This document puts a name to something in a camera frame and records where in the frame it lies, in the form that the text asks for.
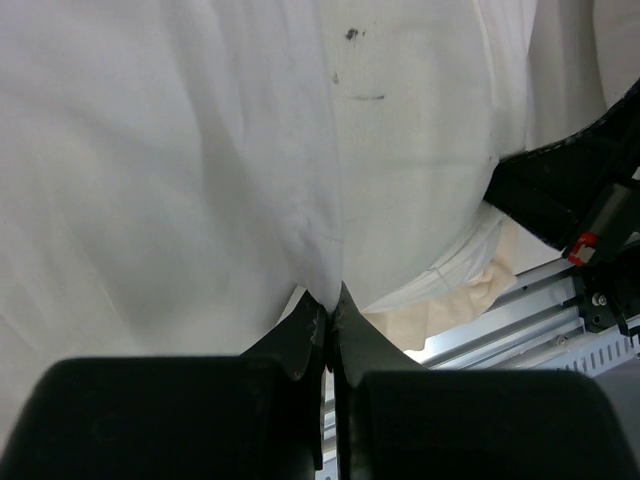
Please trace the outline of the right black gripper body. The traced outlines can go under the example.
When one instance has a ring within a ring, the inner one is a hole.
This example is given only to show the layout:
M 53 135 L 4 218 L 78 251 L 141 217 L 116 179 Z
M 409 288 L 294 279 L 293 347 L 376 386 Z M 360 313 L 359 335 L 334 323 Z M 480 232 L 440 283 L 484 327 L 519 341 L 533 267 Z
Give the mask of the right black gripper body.
M 563 257 L 574 265 L 611 262 L 639 239 L 639 181 L 608 182 L 569 240 Z

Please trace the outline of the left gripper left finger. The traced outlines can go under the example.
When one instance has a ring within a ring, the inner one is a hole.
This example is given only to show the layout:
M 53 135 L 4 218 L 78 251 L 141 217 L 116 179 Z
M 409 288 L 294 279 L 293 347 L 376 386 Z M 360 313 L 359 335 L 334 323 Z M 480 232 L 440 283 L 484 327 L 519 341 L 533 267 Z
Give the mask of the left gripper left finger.
M 52 366 L 1 458 L 5 479 L 311 479 L 323 465 L 327 314 L 310 295 L 238 356 Z

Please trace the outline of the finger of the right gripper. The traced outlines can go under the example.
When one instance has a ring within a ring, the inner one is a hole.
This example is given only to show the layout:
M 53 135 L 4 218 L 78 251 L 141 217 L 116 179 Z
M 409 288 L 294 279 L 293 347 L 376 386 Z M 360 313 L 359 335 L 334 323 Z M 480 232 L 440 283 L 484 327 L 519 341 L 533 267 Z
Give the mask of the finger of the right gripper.
M 603 187 L 626 180 L 628 149 L 538 149 L 501 161 L 484 199 L 563 254 Z
M 595 150 L 617 150 L 639 145 L 639 80 L 593 124 L 565 140 Z

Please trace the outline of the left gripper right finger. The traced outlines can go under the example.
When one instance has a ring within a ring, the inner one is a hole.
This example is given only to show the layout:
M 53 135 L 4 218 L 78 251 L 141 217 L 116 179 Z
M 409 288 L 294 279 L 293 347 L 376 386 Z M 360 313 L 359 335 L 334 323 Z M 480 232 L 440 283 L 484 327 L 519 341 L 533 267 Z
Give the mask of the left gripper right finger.
M 635 479 L 614 409 L 560 370 L 431 370 L 342 290 L 330 321 L 342 479 Z

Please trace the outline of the grey cream ruffled pillowcase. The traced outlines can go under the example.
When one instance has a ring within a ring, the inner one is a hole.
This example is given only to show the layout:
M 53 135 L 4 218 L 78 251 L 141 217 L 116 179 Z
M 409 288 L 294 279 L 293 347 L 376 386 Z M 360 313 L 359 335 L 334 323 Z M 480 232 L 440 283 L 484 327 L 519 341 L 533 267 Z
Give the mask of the grey cream ruffled pillowcase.
M 516 283 L 518 227 L 492 212 L 474 224 L 433 268 L 367 307 L 365 318 L 402 351 L 467 324 Z

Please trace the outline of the white pillow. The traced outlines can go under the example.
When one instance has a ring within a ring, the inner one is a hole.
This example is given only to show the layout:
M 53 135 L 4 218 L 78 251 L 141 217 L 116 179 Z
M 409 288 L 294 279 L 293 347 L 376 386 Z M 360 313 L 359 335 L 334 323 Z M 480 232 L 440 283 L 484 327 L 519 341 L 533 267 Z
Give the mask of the white pillow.
M 635 1 L 3 2 L 3 401 L 236 354 L 302 289 L 365 312 L 638 76 Z

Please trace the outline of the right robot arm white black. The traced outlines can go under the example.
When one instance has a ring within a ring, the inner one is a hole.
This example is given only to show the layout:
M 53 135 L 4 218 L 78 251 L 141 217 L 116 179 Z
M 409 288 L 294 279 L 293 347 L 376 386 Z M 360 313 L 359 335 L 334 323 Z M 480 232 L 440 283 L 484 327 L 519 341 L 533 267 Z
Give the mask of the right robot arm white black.
M 639 329 L 639 86 L 563 140 L 504 158 L 484 195 L 572 265 L 586 328 Z

